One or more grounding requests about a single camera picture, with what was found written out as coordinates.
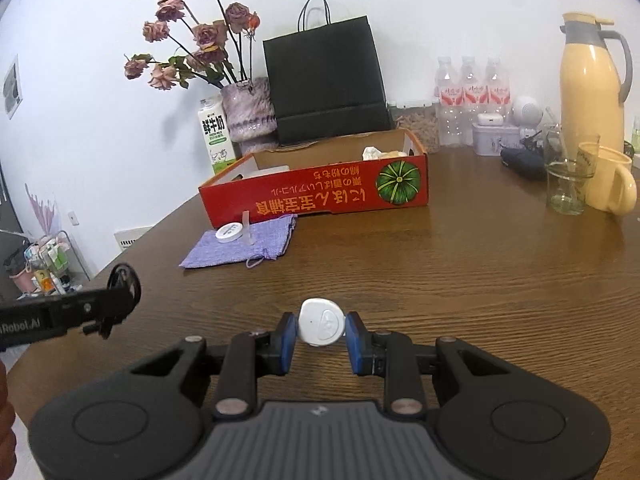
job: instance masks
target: plastic water bottle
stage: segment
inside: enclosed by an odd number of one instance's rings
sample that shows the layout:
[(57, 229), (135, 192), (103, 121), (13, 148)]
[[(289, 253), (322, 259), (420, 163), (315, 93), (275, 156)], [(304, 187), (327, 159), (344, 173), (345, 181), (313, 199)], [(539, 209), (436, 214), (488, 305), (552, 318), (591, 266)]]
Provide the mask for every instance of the plastic water bottle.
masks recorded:
[(486, 64), (486, 86), (488, 91), (487, 113), (500, 114), (507, 120), (511, 103), (511, 88), (499, 57), (490, 57)]
[(487, 89), (486, 84), (479, 77), (476, 68), (476, 58), (473, 56), (462, 57), (462, 69), (460, 70), (460, 85), (464, 94), (464, 109), (462, 112), (462, 136), (465, 144), (473, 144), (472, 125), (476, 122), (478, 114), (486, 110)]
[(462, 105), (464, 96), (458, 74), (451, 65), (450, 57), (438, 58), (436, 72), (436, 95), (438, 107), (438, 134), (441, 146), (459, 146), (462, 139)]

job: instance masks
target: wall vent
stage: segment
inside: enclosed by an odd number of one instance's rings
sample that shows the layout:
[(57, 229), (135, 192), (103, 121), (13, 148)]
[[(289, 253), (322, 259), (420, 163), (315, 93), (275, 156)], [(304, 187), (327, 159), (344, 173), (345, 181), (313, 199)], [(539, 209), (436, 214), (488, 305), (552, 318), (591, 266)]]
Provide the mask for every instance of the wall vent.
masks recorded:
[(120, 251), (124, 251), (131, 247), (133, 242), (149, 231), (149, 229), (151, 229), (151, 227), (137, 227), (135, 229), (127, 229), (126, 231), (118, 231), (113, 235), (116, 237), (116, 241), (120, 246)]

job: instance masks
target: white round object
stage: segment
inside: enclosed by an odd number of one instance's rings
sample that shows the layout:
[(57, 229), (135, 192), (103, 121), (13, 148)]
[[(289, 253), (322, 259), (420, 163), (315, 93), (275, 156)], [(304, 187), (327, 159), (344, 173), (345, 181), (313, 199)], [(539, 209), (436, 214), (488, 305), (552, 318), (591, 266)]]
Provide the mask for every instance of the white round object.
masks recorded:
[(300, 307), (298, 335), (311, 346), (327, 346), (344, 333), (344, 312), (331, 300), (310, 298)]
[(216, 238), (221, 244), (228, 244), (238, 240), (241, 236), (242, 224), (240, 222), (231, 222), (231, 224), (223, 225), (216, 231)]
[(500, 114), (478, 114), (478, 124), (481, 126), (502, 126), (504, 117)]
[(535, 128), (540, 124), (545, 111), (533, 97), (517, 97), (513, 102), (513, 122), (516, 126)]

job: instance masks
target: metal screw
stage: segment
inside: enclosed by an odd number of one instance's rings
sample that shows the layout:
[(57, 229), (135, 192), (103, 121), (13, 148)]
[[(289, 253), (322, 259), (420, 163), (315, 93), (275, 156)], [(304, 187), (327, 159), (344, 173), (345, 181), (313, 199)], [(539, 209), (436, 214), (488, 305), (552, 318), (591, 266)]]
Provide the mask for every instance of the metal screw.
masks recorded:
[(229, 397), (218, 401), (216, 411), (221, 415), (241, 415), (248, 407), (249, 405), (244, 400)]
[(396, 399), (391, 403), (391, 410), (398, 415), (415, 415), (422, 411), (422, 403), (409, 398)]
[(318, 406), (311, 410), (311, 414), (315, 416), (323, 416), (326, 412), (329, 411), (329, 408), (326, 406)]

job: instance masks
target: bag handle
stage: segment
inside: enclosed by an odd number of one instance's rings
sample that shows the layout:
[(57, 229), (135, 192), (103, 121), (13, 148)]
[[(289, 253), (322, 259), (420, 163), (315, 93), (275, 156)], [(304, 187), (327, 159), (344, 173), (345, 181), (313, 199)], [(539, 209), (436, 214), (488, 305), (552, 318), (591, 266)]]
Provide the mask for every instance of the bag handle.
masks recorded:
[[(302, 20), (302, 30), (306, 30), (305, 21), (306, 21), (306, 8), (309, 5), (311, 0), (307, 0), (304, 7), (302, 7), (302, 12), (298, 16), (298, 32), (300, 32), (300, 20)], [(329, 4), (326, 0), (322, 0), (324, 2), (324, 17), (326, 19), (326, 24), (331, 25), (331, 9), (329, 8)]]

